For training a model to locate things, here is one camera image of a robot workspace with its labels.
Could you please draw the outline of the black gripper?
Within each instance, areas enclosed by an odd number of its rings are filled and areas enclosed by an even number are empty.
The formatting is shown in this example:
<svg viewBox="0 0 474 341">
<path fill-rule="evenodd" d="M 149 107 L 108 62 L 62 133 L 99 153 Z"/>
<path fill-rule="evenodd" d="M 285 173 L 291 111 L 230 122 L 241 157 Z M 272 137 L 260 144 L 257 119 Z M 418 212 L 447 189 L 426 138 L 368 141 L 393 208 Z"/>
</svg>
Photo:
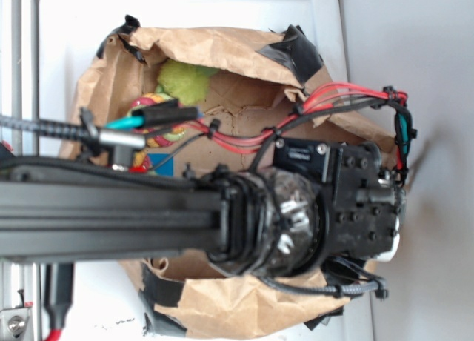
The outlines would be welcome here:
<svg viewBox="0 0 474 341">
<path fill-rule="evenodd" d="M 310 180 L 316 191 L 317 256 L 374 259 L 392 247 L 406 194 L 395 172 L 381 165 L 377 145 L 280 139 L 273 164 Z"/>
</svg>

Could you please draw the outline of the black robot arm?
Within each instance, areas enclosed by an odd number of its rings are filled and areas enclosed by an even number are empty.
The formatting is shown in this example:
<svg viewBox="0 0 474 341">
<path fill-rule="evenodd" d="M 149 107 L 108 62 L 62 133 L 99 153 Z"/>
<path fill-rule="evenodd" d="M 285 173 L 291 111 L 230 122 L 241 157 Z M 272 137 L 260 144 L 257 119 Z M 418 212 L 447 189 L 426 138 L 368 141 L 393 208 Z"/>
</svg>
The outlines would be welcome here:
<svg viewBox="0 0 474 341">
<path fill-rule="evenodd" d="M 183 179 L 62 159 L 1 161 L 1 255 L 15 262 L 204 251 L 225 275 L 292 276 L 396 249 L 406 194 L 371 142 L 280 138 L 270 166 Z"/>
</svg>

